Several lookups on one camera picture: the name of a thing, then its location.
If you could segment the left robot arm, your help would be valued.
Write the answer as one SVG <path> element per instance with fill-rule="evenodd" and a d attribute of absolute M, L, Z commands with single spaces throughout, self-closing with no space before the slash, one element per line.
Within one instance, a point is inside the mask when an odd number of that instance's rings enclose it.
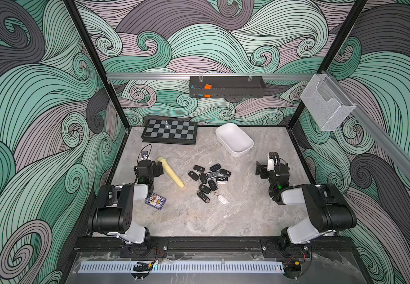
<path fill-rule="evenodd" d="M 156 200 L 154 179 L 163 175 L 161 162 L 146 159 L 134 167 L 136 180 L 122 185 L 101 187 L 88 218 L 88 229 L 92 233 L 115 237 L 128 245 L 140 245 L 150 240 L 149 229 L 133 219 L 136 201 Z"/>

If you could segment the white plastic storage box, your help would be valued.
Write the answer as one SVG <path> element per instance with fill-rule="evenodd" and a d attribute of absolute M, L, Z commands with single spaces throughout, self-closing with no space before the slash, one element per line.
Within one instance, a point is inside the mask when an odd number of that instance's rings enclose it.
<path fill-rule="evenodd" d="M 236 124 L 227 123 L 215 131 L 218 141 L 233 156 L 241 157 L 254 146 L 253 140 Z"/>

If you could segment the black key silver trim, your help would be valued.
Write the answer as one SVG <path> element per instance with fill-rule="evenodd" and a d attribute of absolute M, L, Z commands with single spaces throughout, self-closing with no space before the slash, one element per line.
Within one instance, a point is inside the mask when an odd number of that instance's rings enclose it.
<path fill-rule="evenodd" d="M 197 191 L 197 196 L 198 196 L 202 201 L 204 201 L 206 204 L 209 204 L 209 203 L 210 203 L 209 197 L 208 197 L 207 194 L 204 193 L 203 191 Z"/>

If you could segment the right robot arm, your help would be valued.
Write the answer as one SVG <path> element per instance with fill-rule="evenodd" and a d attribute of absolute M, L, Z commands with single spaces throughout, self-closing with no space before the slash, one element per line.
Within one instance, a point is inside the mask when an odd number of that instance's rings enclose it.
<path fill-rule="evenodd" d="M 290 168 L 277 152 L 268 154 L 266 164 L 256 163 L 255 175 L 269 182 L 269 197 L 276 204 L 306 207 L 304 220 L 282 230 L 280 248 L 306 244 L 326 234 L 356 227 L 356 214 L 336 185 L 290 185 Z"/>

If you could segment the white key tag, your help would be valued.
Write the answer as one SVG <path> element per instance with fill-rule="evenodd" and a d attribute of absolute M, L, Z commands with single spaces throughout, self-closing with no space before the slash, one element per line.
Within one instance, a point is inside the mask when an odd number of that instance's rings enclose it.
<path fill-rule="evenodd" d="M 229 201 L 224 196 L 218 195 L 217 197 L 218 197 L 218 200 L 221 204 L 226 205 L 226 204 L 229 203 Z"/>

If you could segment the black flip key buttons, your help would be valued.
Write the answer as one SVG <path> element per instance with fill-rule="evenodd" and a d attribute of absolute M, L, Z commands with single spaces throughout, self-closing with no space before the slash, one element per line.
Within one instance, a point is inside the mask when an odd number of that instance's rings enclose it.
<path fill-rule="evenodd" d="M 208 185 L 209 185 L 210 189 L 211 189 L 213 192 L 216 191 L 216 190 L 218 190 L 217 183 L 215 182 L 214 179 L 209 180 L 209 181 L 208 181 Z"/>

